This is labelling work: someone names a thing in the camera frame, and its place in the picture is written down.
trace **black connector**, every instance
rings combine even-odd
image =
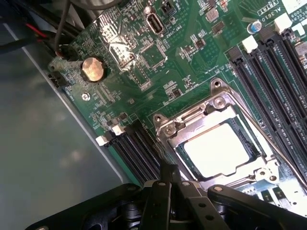
[[[169,17],[176,12],[175,8],[173,7],[173,5],[169,1],[167,1],[166,3],[164,3],[161,6],[161,10],[162,10],[164,16],[166,16],[166,17]]]
[[[115,149],[141,184],[159,178],[160,157],[155,149],[156,142],[140,121],[126,127],[120,136],[112,137],[106,147]]]
[[[58,71],[51,72],[48,77],[56,88],[61,88],[69,85],[62,74]]]

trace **white connector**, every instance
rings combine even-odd
[[[104,136],[97,137],[96,141],[99,146],[104,146],[106,143],[109,142]]]
[[[116,125],[114,127],[112,127],[113,132],[115,133],[116,136],[119,136],[120,134],[124,133],[124,127]]]
[[[253,50],[258,48],[258,44],[252,35],[244,39],[242,44],[247,53],[251,53]]]
[[[292,21],[289,18],[288,14],[284,13],[274,20],[274,24],[277,33],[281,34],[283,31],[292,26]]]

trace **cpu socket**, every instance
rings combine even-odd
[[[157,139],[203,187],[238,188],[260,180],[279,182],[278,162],[250,120],[240,95],[221,79],[210,83],[211,96],[180,114],[155,114]]]

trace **ram slot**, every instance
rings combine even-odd
[[[296,90],[289,80],[287,70],[282,66],[274,50],[276,47],[281,52],[283,60],[285,61],[287,67],[291,70],[292,64],[291,60],[287,58],[288,53],[275,42],[278,41],[278,39],[279,36],[275,35],[269,42],[265,43],[264,45],[260,45],[259,47],[261,54],[275,80],[278,82],[289,108],[292,110],[291,112],[293,116],[295,116],[297,120],[302,123],[302,128],[306,130],[307,124],[304,119],[306,117],[306,108],[304,108],[302,102],[298,99],[298,96],[296,96]]]
[[[118,141],[114,141],[112,147],[141,184],[148,181],[148,176],[138,167],[133,155],[127,154],[127,150]]]
[[[135,130],[135,138],[144,148],[146,155],[150,158],[155,167],[157,173],[160,172],[160,156],[159,156],[159,147],[156,145],[156,142],[149,135],[147,130],[145,130],[140,121],[135,122],[132,125],[133,130]]]
[[[281,98],[277,94],[277,91],[275,90],[271,79],[269,78],[265,69],[263,68],[260,62],[260,56],[257,51],[254,51],[248,57],[248,63],[251,70],[254,72],[255,76],[257,77],[257,80],[260,86],[262,87],[262,90],[267,95],[267,98],[274,112],[279,117],[281,124],[283,124],[283,126],[287,128],[291,142],[294,144],[294,146],[300,148],[300,152],[303,154],[303,159],[307,162],[307,157],[306,157],[307,143],[296,129],[296,124],[295,122],[292,121],[292,118],[288,113],[287,109],[285,108],[283,102],[281,101]]]
[[[302,168],[302,163],[307,162],[306,142],[304,142],[300,133],[296,129],[295,123],[292,122],[292,119],[288,114],[287,109],[284,107],[280,97],[278,96],[271,79],[263,68],[259,53],[257,51],[252,52],[252,54],[247,55],[247,60],[251,71],[254,73],[259,85],[261,86],[263,92],[266,94],[272,110],[279,118],[280,123],[285,128],[285,133],[287,134],[289,141],[294,146],[295,151],[292,151],[291,156],[295,157],[291,158],[300,168],[304,178],[307,179],[305,168]]]
[[[127,155],[130,155],[140,170],[146,175],[147,180],[155,179],[152,170],[149,168],[149,164],[145,162],[144,158],[140,157],[141,153],[137,149],[133,140],[127,135],[124,135],[121,142],[118,143],[125,151]]]
[[[305,100],[307,100],[307,74],[301,62],[299,61],[299,57],[295,51],[294,46],[291,44],[290,41],[291,31],[286,31],[285,33],[282,34],[282,36],[283,36],[283,43],[280,43],[280,49],[287,50],[287,52],[284,51],[284,53],[287,55],[287,59],[290,60],[290,62],[293,64],[292,67],[292,70],[294,72],[293,78],[296,82],[298,82],[300,93],[304,96]]]
[[[273,140],[279,146],[281,151],[285,154],[287,159],[293,165],[297,165],[297,160],[292,156],[292,146],[289,145],[287,134],[284,130],[281,130],[279,128],[280,124],[278,124],[278,122],[274,118],[272,118],[271,112],[268,110],[263,100],[259,97],[257,87],[251,80],[252,76],[250,76],[249,72],[245,68],[244,60],[242,58],[232,60],[232,66],[245,91],[248,93],[248,96],[251,98],[255,108],[261,116],[262,123],[265,125],[265,127],[271,134]]]

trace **screw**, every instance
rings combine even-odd
[[[270,176],[270,181],[276,181],[277,177],[276,176]]]
[[[88,102],[91,99],[91,95],[88,92],[84,92],[84,93],[82,93],[81,98],[84,101]]]
[[[226,101],[223,97],[217,97],[217,98],[215,98],[213,104],[214,104],[215,108],[223,109],[226,106]]]
[[[160,122],[161,121],[161,117],[160,116],[156,116],[154,119],[155,119],[156,122]]]
[[[189,186],[189,185],[190,185],[190,183],[189,183],[189,182],[186,182],[186,181],[182,182],[181,184],[182,184],[183,186]]]
[[[213,189],[217,192],[221,192],[223,190],[221,187],[214,187]]]
[[[165,131],[168,135],[173,135],[174,133],[176,133],[176,129],[174,126],[166,126]]]

